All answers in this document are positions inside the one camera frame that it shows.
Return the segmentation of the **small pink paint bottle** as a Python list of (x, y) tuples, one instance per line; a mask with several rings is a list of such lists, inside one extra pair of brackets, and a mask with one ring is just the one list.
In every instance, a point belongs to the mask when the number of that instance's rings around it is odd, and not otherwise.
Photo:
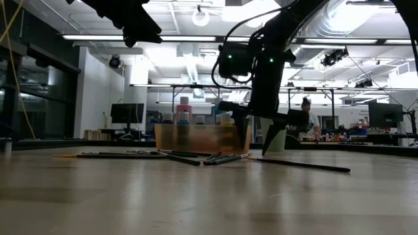
[(176, 107), (176, 112), (187, 112), (189, 115), (192, 114), (192, 106), (189, 103), (189, 97), (180, 97), (180, 103)]

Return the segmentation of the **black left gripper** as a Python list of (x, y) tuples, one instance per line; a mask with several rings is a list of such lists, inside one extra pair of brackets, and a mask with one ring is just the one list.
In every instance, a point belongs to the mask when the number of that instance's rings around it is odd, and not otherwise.
[(122, 29), (123, 41), (128, 48), (137, 42), (160, 44), (161, 28), (148, 15), (142, 5), (148, 0), (81, 0), (93, 8), (100, 18), (108, 18)]

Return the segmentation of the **wooden slat box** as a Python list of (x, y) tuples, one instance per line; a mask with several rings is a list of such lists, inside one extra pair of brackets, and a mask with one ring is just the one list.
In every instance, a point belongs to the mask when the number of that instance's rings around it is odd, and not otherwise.
[(85, 130), (83, 139), (94, 141), (110, 141), (111, 135), (101, 130)]

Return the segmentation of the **small dark brown paint bottle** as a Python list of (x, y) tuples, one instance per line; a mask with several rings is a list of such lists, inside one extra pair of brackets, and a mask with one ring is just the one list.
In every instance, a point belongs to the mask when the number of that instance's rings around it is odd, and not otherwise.
[(196, 116), (195, 121), (195, 128), (197, 133), (196, 145), (199, 149), (202, 149), (205, 144), (205, 116)]

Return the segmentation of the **person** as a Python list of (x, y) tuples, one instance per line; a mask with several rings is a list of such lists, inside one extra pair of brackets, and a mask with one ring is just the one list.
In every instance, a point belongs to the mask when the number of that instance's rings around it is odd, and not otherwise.
[(306, 97), (304, 97), (302, 100), (301, 109), (309, 114), (309, 122), (307, 128), (304, 131), (299, 132), (299, 140), (304, 140), (306, 138), (313, 139), (316, 142), (320, 141), (321, 128), (319, 119), (314, 113), (310, 111), (311, 102)]

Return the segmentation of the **black paintbrush long gold ferrule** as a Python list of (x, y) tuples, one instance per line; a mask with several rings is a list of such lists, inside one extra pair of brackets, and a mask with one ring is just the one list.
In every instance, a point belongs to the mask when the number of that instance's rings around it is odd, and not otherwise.
[(52, 155), (53, 157), (69, 158), (69, 159), (141, 159), (141, 160), (158, 160), (166, 159), (159, 155), (106, 155), (106, 154), (71, 154), (71, 155)]

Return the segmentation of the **long thin black paintbrush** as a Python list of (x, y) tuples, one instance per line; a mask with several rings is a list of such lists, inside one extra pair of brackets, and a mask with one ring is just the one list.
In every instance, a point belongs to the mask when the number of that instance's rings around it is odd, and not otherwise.
[(275, 160), (275, 159), (249, 158), (249, 160), (258, 161), (258, 162), (261, 162), (261, 163), (270, 163), (270, 164), (285, 165), (285, 166), (297, 166), (297, 167), (302, 167), (302, 168), (312, 168), (312, 169), (327, 170), (327, 171), (341, 172), (341, 173), (350, 173), (351, 172), (351, 170), (349, 168), (342, 168), (342, 167), (337, 167), (337, 166), (327, 166), (327, 165), (308, 164), (308, 163), (297, 163), (297, 162)]

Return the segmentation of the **long ceiling light bar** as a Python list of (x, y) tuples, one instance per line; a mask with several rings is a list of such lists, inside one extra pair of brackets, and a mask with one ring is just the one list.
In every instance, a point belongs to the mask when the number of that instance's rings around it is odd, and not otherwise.
[[(99, 42), (121, 42), (122, 35), (62, 35), (65, 40), (73, 41), (99, 41)], [(185, 36), (185, 35), (163, 35), (163, 42), (218, 42), (224, 41), (223, 36)], [(312, 45), (359, 45), (359, 46), (407, 46), (411, 44), (410, 39), (366, 39), (366, 38), (308, 38), (296, 37), (291, 44), (312, 44)]]

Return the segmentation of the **black computer monitor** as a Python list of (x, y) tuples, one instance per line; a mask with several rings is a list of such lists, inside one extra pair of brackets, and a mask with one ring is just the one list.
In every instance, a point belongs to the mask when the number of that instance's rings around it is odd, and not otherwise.
[(112, 104), (110, 117), (112, 123), (142, 123), (143, 103)]
[(368, 104), (369, 127), (397, 128), (404, 120), (404, 113), (400, 104), (385, 104), (370, 102)]

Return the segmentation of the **orange translucent tray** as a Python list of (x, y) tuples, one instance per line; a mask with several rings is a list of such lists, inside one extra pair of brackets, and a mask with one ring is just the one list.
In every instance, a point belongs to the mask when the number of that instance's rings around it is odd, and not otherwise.
[(247, 128), (246, 141), (242, 146), (235, 125), (177, 125), (158, 123), (155, 143), (159, 150), (188, 153), (235, 153), (249, 151), (252, 129)]

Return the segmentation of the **black metal rig frame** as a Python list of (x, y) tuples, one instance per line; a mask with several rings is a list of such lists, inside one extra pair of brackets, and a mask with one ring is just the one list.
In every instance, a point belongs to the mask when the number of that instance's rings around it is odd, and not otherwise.
[[(148, 93), (155, 93), (156, 98), (154, 102), (157, 104), (169, 104), (172, 112), (176, 111), (176, 106), (180, 103), (181, 97), (188, 97), (191, 106), (211, 106), (216, 99), (247, 105), (251, 97), (251, 91), (248, 87), (224, 89), (209, 84), (131, 84), (130, 87), (144, 88)], [(312, 105), (328, 110), (330, 112), (329, 116), (334, 121), (334, 124), (337, 125), (336, 91), (336, 88), (323, 87), (281, 87), (280, 93), (284, 93), (286, 97), (279, 99), (279, 106), (290, 109), (292, 106), (301, 104), (301, 102), (293, 102), (297, 95), (303, 94), (308, 100), (313, 101), (313, 95), (321, 94), (328, 100), (328, 103), (315, 101)]]

